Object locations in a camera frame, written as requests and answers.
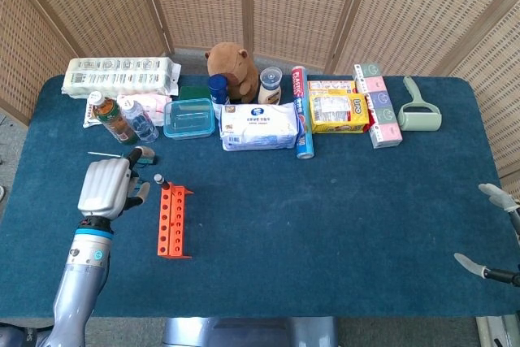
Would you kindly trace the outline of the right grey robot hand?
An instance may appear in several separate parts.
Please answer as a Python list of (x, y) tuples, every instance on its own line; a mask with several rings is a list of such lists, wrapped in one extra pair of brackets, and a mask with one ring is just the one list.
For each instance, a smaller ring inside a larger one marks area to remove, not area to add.
[[(519, 200), (494, 184), (479, 184), (478, 188), (482, 193), (488, 196), (490, 203), (503, 209), (508, 214), (517, 241), (519, 241)], [(454, 253), (453, 256), (460, 265), (476, 276), (485, 280), (495, 280), (504, 284), (510, 284), (514, 287), (519, 286), (519, 271), (513, 272), (489, 268), (473, 262), (467, 256), (460, 253)]]

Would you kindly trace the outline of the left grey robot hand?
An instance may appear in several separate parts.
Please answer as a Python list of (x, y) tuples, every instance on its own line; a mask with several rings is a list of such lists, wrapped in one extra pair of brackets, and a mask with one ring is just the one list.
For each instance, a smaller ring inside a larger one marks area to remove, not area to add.
[(155, 152), (150, 147), (138, 146), (125, 157), (91, 163), (84, 177), (78, 210), (84, 217), (115, 220), (125, 210), (143, 204), (149, 195), (150, 183), (142, 182), (133, 196), (139, 181), (134, 167), (137, 163), (153, 163), (154, 158)]

